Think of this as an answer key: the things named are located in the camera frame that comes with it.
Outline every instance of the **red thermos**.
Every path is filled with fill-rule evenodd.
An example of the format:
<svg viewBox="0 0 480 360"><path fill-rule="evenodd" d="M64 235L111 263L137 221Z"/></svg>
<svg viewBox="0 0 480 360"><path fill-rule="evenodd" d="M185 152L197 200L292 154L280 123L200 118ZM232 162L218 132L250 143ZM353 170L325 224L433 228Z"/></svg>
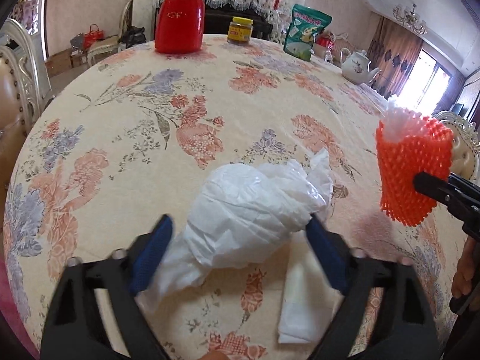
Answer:
<svg viewBox="0 0 480 360"><path fill-rule="evenodd" d="M158 15L155 49L165 54L199 51L204 17L203 0L165 0Z"/></svg>

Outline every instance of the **teapot lid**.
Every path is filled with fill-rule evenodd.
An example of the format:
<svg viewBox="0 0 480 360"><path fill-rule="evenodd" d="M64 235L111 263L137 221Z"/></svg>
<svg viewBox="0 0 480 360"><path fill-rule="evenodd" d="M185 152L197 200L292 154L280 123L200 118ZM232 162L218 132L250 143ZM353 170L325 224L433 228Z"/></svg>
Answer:
<svg viewBox="0 0 480 360"><path fill-rule="evenodd" d="M364 59L366 59L367 61L370 61L367 57L367 52L365 50L362 50L362 51L356 51L354 52L355 56L357 57L362 57Z"/></svg>

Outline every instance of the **blue gripper pad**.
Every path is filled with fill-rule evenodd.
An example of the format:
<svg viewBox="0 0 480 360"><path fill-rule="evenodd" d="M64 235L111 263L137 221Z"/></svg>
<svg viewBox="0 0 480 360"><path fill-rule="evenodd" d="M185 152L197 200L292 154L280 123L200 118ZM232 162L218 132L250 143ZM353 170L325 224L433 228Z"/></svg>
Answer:
<svg viewBox="0 0 480 360"><path fill-rule="evenodd" d="M147 236L148 242L131 265L131 281L129 291L136 296L149 286L155 271L167 250L173 234L173 223L164 215Z"/></svg>
<svg viewBox="0 0 480 360"><path fill-rule="evenodd" d="M332 288L346 295L349 289L348 261L350 250L339 234L327 231L315 215L305 227L311 249Z"/></svg>

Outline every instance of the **brown curtain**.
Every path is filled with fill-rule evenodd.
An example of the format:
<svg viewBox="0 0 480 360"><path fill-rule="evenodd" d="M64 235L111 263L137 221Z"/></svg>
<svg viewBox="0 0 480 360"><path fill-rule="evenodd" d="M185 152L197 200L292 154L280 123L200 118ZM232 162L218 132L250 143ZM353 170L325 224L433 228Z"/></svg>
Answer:
<svg viewBox="0 0 480 360"><path fill-rule="evenodd" d="M440 111L448 111L450 107L458 99L460 93L462 93L463 85L465 84L466 77L459 71L456 71L454 76L450 78L447 89L443 93L442 98L435 107L434 114Z"/></svg>
<svg viewBox="0 0 480 360"><path fill-rule="evenodd" d="M382 17L367 56L380 74L371 87L388 99L399 95L422 50L423 40L406 28Z"/></svg>

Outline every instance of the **teapot spout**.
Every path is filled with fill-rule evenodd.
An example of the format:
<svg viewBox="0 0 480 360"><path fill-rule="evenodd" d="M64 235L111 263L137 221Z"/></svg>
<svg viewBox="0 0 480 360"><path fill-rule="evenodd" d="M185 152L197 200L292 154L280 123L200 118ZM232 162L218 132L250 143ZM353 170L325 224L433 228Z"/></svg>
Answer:
<svg viewBox="0 0 480 360"><path fill-rule="evenodd" d="M373 79L377 76L378 73L380 73L381 70L378 69L377 67L375 69L373 69L372 71L369 71L368 72L368 77L367 77L367 83L371 83L373 81Z"/></svg>

